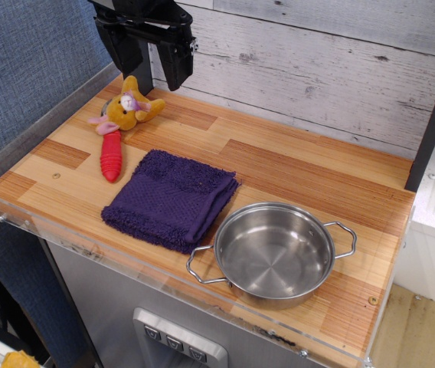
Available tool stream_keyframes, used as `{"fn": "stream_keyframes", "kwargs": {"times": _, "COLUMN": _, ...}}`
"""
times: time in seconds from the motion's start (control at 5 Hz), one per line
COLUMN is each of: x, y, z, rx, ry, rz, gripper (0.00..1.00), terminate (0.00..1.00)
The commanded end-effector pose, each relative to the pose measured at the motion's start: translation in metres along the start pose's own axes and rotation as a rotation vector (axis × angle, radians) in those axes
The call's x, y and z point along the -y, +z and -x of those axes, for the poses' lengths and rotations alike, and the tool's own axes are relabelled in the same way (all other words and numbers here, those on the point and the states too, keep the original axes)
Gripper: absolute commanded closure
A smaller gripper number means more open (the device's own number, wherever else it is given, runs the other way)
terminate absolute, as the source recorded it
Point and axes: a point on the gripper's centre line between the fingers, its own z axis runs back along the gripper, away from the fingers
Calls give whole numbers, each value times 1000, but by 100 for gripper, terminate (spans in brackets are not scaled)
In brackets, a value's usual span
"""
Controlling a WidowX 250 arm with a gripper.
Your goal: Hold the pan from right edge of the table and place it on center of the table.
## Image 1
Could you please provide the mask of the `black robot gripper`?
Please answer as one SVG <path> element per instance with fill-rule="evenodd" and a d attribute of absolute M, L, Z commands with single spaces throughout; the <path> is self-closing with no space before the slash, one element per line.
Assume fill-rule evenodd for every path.
<path fill-rule="evenodd" d="M 96 29 L 122 73 L 149 71 L 148 50 L 139 40 L 157 44 L 170 91 L 193 74 L 195 38 L 192 16 L 174 1 L 93 1 Z"/>

